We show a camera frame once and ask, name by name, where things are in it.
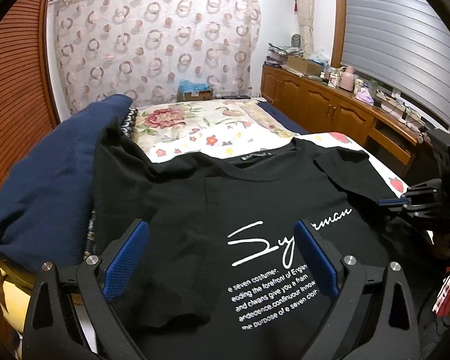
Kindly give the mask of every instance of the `navy blue fabric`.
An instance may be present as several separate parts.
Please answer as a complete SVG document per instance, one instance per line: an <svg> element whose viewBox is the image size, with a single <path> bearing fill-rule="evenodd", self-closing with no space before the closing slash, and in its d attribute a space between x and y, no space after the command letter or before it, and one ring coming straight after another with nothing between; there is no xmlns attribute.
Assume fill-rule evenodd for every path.
<svg viewBox="0 0 450 360"><path fill-rule="evenodd" d="M285 115L282 111L276 109L270 103L260 101L258 105L261 109L263 109L267 114L271 115L277 122L279 122L283 127L292 132L296 132L300 135L308 134L308 131L303 129L300 125L291 120L287 115Z"/></svg>
<svg viewBox="0 0 450 360"><path fill-rule="evenodd" d="M59 124L17 162L0 191L0 252L36 272L83 260L92 209L95 144L130 97L113 95Z"/></svg>

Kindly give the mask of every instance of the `metal screw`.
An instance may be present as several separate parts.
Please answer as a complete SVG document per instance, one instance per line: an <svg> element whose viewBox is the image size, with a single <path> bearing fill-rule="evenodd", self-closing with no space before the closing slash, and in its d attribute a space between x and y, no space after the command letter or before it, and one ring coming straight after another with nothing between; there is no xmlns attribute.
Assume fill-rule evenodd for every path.
<svg viewBox="0 0 450 360"><path fill-rule="evenodd" d="M90 256L87 257L87 259L85 260L87 261L87 264L90 266L94 266L95 264L97 264L98 262L98 256Z"/></svg>
<svg viewBox="0 0 450 360"><path fill-rule="evenodd" d="M400 264L397 263L397 262L395 262L395 261L392 261L392 262L390 263L390 268L391 268L392 271L395 271L395 272L398 272L399 270L402 269L402 267L400 266Z"/></svg>
<svg viewBox="0 0 450 360"><path fill-rule="evenodd" d="M343 261L345 261L345 264L348 266L354 266L356 264L356 258L353 256L345 256Z"/></svg>
<svg viewBox="0 0 450 360"><path fill-rule="evenodd" d="M50 269L52 269L52 267L53 267L53 264L51 262L47 261L42 265L42 271L47 272Z"/></svg>

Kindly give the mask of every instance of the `gray roller blind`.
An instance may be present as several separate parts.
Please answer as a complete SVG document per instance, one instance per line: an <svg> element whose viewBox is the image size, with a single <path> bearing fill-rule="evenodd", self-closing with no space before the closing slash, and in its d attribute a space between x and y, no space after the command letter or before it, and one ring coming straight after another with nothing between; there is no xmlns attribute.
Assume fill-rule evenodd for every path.
<svg viewBox="0 0 450 360"><path fill-rule="evenodd" d="M347 0L342 62L450 124L450 33L426 0Z"/></svg>

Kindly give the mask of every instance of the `cardboard box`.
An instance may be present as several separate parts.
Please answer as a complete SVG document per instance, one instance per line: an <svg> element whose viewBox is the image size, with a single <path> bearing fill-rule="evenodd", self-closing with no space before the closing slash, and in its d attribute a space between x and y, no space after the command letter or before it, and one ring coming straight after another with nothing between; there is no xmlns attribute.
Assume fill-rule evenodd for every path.
<svg viewBox="0 0 450 360"><path fill-rule="evenodd" d="M308 76L320 76L323 66L299 56L290 56L286 62L287 66Z"/></svg>
<svg viewBox="0 0 450 360"><path fill-rule="evenodd" d="M182 93L178 91L177 101L188 102L188 101L204 101L212 100L214 98L214 93L212 91L200 91L200 92L188 92Z"/></svg>

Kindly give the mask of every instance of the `black t-shirt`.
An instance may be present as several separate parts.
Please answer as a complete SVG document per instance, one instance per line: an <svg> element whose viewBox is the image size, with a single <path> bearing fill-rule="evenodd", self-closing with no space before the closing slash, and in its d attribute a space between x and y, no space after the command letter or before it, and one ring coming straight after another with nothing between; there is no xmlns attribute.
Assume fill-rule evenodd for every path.
<svg viewBox="0 0 450 360"><path fill-rule="evenodd" d="M394 194L364 152L294 139L229 161L195 153L152 164L110 128L94 188L99 251L133 219L149 222L149 246L114 306L152 360L299 358L330 306L295 246L300 219L363 264L397 257L390 231L370 225L373 202Z"/></svg>

